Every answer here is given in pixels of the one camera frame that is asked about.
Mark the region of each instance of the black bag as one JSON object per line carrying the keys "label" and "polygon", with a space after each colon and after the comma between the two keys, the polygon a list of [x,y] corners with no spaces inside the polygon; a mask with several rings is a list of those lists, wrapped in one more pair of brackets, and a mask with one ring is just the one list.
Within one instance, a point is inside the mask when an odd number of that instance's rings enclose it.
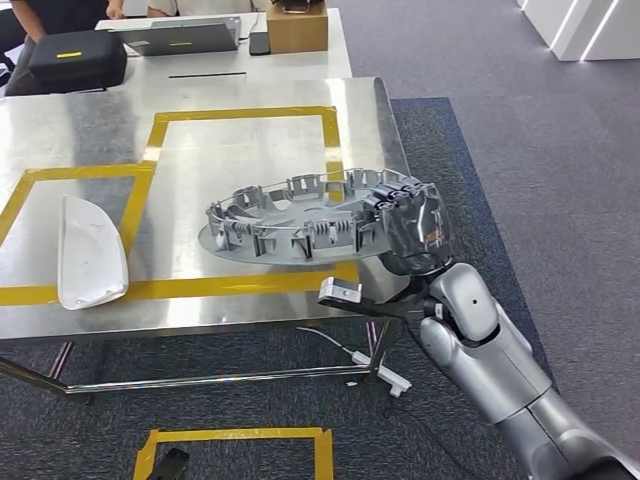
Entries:
{"label": "black bag", "polygon": [[122,41],[106,30],[42,37],[29,68],[47,93],[67,93],[120,85],[127,52]]}

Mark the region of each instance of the white plastic part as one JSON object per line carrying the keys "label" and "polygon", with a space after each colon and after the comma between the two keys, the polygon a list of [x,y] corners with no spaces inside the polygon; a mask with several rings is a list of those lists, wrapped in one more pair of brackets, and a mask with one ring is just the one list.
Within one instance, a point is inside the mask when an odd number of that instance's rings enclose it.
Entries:
{"label": "white plastic part", "polygon": [[[351,356],[351,359],[353,360],[353,363],[357,365],[368,365],[371,362],[371,358],[360,352],[354,352],[353,355]],[[411,382],[405,378],[402,378],[400,375],[392,372],[383,365],[381,365],[378,370],[378,378],[391,385],[391,392],[389,393],[395,398],[398,398],[401,394],[406,392],[411,386]]]}
{"label": "white plastic part", "polygon": [[67,310],[120,298],[129,287],[120,234],[103,209],[82,198],[62,199],[58,236],[58,300]]}

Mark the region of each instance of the person's hand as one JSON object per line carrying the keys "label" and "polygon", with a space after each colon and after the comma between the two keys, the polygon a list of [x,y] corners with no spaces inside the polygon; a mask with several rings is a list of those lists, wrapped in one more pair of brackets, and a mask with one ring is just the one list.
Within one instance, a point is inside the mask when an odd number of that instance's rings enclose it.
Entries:
{"label": "person's hand", "polygon": [[125,12],[122,11],[122,2],[109,2],[109,6],[106,7],[106,16],[111,20],[125,18]]}

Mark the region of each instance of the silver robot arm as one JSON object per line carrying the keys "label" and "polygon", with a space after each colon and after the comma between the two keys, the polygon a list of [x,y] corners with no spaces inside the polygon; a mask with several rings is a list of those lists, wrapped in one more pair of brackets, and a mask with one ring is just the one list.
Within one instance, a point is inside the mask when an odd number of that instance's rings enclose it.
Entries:
{"label": "silver robot arm", "polygon": [[[408,177],[374,188],[363,213],[380,222],[389,250],[380,261],[408,275],[410,306],[423,300],[420,337],[433,362],[495,425],[535,480],[640,479],[638,463],[586,426],[552,388],[531,347],[473,267],[454,264],[451,226],[438,190]],[[403,316],[402,298],[321,303],[365,315]]]}
{"label": "silver robot arm", "polygon": [[431,283],[429,293],[445,306],[463,338],[441,319],[425,318],[423,344],[500,430],[534,479],[640,478],[637,463],[589,428],[552,389],[528,342],[473,267],[454,265]]}

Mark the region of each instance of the yellow tape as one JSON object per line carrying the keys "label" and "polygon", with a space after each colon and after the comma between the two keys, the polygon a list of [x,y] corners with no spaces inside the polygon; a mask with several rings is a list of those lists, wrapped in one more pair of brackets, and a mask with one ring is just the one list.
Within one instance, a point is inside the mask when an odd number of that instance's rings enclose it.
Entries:
{"label": "yellow tape", "polygon": [[156,113],[148,146],[161,147],[169,122],[198,120],[233,120],[242,118],[307,117],[319,115],[322,120],[322,136],[325,148],[340,147],[340,133],[335,107],[276,107],[238,108],[233,110],[193,110]]}
{"label": "yellow tape", "polygon": [[56,167],[26,170],[25,175],[34,182],[48,180],[91,180],[92,178],[133,177],[153,173],[155,165],[149,162],[123,163],[119,165],[85,165],[82,167]]}
{"label": "yellow tape", "polygon": [[[315,272],[132,282],[121,301],[315,292],[320,289],[322,280],[330,276],[356,282],[358,268],[355,262],[340,262],[332,270]],[[0,288],[0,306],[46,305],[57,301],[55,285]]]}
{"label": "yellow tape", "polygon": [[327,430],[313,441],[315,460],[315,480],[334,480],[333,437]]}
{"label": "yellow tape", "polygon": [[59,54],[56,55],[56,58],[79,57],[81,55],[82,55],[82,52],[59,53]]}
{"label": "yellow tape", "polygon": [[274,438],[316,438],[322,435],[319,427],[309,428],[234,428],[229,430],[186,430],[159,432],[158,443],[205,442],[210,440],[266,440]]}
{"label": "yellow tape", "polygon": [[14,224],[22,206],[26,201],[26,197],[29,196],[29,192],[31,191],[32,186],[33,179],[28,174],[23,174],[18,180],[14,192],[9,197],[9,201],[0,214],[0,245],[7,238],[9,230],[11,229],[11,225]]}
{"label": "yellow tape", "polygon": [[125,211],[122,212],[120,226],[118,228],[120,237],[122,239],[122,247],[128,257],[131,251],[131,247],[134,246],[134,240],[135,240],[138,225],[140,225],[142,214],[144,212],[146,197],[149,195],[149,190],[151,188],[151,182],[153,180],[153,174],[155,171],[155,162],[143,161],[140,165],[140,174],[134,177],[134,184],[131,186],[131,191],[125,206]]}
{"label": "yellow tape", "polygon": [[165,432],[151,430],[144,446],[136,455],[134,480],[146,480],[153,470],[158,443],[202,442],[213,440],[266,440],[288,438],[313,439],[315,480],[333,480],[333,436],[331,430],[319,427],[302,428],[238,428],[229,430],[185,430]]}
{"label": "yellow tape", "polygon": [[158,430],[149,432],[149,438],[143,447],[136,455],[136,465],[134,467],[134,480],[146,480],[153,471],[155,459],[155,448],[158,445]]}

